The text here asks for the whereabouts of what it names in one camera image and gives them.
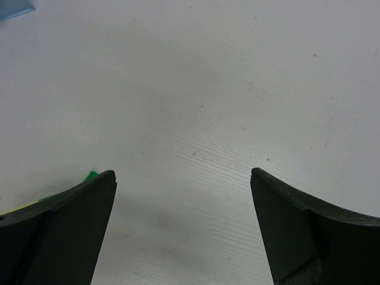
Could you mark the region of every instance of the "green object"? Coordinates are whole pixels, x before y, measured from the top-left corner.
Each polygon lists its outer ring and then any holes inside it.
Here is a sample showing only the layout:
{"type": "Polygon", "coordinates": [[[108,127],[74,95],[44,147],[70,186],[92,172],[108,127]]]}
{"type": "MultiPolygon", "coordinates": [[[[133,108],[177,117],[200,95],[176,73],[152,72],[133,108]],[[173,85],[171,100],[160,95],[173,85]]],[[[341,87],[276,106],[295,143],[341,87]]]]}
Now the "green object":
{"type": "MultiPolygon", "coordinates": [[[[86,176],[86,178],[83,180],[83,182],[86,182],[86,181],[89,181],[90,179],[93,179],[95,176],[97,176],[98,175],[98,173],[97,172],[95,172],[95,171],[90,171],[90,173],[86,176]]],[[[43,200],[46,200],[46,199],[48,199],[48,198],[50,198],[50,197],[53,197],[53,196],[55,196],[56,194],[54,194],[54,195],[50,195],[50,196],[47,196],[47,197],[44,197],[44,198],[42,198],[42,199],[39,199],[38,200],[38,202],[41,202],[41,201],[43,201],[43,200]]]]}
{"type": "Polygon", "coordinates": [[[93,179],[95,176],[97,176],[98,173],[95,171],[90,171],[90,173],[87,175],[87,177],[83,180],[83,182],[88,181],[90,179],[93,179]]]}
{"type": "MultiPolygon", "coordinates": [[[[83,182],[85,182],[85,181],[89,181],[89,180],[93,179],[93,178],[94,178],[95,176],[97,176],[97,175],[98,175],[97,172],[95,172],[95,171],[90,171],[90,173],[89,173],[89,174],[87,175],[87,177],[83,180],[83,182]]],[[[53,197],[53,196],[55,196],[55,195],[56,195],[56,194],[54,194],[54,195],[50,195],[50,196],[44,197],[44,198],[42,198],[42,199],[39,199],[39,200],[37,200],[37,201],[33,201],[33,202],[29,203],[29,204],[22,205],[21,207],[17,207],[17,208],[15,208],[15,209],[10,210],[10,211],[6,211],[6,212],[2,213],[2,215],[6,214],[6,213],[10,213],[10,212],[15,211],[15,210],[19,210],[19,209],[25,208],[26,206],[29,206],[29,205],[35,204],[35,203],[37,203],[37,202],[41,202],[41,201],[43,201],[43,200],[49,199],[50,197],[53,197]]]]}

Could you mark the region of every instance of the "black plastic part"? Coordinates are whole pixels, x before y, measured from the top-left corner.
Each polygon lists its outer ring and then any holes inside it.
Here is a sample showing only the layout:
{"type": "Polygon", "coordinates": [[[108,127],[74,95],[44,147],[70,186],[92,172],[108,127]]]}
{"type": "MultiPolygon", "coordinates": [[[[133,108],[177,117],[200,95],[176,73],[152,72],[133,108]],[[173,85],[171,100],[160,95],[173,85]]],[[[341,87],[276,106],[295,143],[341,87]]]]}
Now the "black plastic part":
{"type": "Polygon", "coordinates": [[[115,192],[108,170],[1,216],[0,284],[90,284],[115,192]]]}
{"type": "Polygon", "coordinates": [[[329,204],[252,170],[252,196],[279,285],[380,284],[380,218],[329,204]]]}

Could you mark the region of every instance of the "white table surface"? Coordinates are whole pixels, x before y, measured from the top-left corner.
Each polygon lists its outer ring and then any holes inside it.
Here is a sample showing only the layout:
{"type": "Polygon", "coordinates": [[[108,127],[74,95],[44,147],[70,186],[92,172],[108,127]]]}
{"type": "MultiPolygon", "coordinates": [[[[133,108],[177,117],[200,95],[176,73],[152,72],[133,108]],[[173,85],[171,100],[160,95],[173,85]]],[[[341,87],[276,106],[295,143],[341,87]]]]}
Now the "white table surface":
{"type": "Polygon", "coordinates": [[[380,2],[35,4],[0,24],[0,210],[115,170],[92,284],[272,284],[253,167],[380,216],[380,2]]]}

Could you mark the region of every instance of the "white surface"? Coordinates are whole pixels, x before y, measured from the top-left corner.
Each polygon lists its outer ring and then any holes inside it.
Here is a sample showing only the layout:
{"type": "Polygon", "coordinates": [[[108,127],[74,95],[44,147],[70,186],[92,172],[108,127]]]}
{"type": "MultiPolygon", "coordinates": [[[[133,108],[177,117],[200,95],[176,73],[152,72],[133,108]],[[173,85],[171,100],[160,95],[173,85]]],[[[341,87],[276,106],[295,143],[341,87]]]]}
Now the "white surface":
{"type": "Polygon", "coordinates": [[[114,169],[93,284],[272,284],[252,167],[380,216],[380,2],[36,5],[0,25],[0,210],[114,169]]]}

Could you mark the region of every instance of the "blue object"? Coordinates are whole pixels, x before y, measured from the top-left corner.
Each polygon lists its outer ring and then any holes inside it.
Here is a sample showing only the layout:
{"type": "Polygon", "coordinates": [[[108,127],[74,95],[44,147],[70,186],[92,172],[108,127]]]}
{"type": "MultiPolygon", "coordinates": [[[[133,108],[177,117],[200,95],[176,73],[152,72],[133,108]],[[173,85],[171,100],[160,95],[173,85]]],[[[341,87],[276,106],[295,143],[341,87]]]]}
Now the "blue object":
{"type": "Polygon", "coordinates": [[[31,0],[0,0],[0,21],[35,10],[31,0]]]}

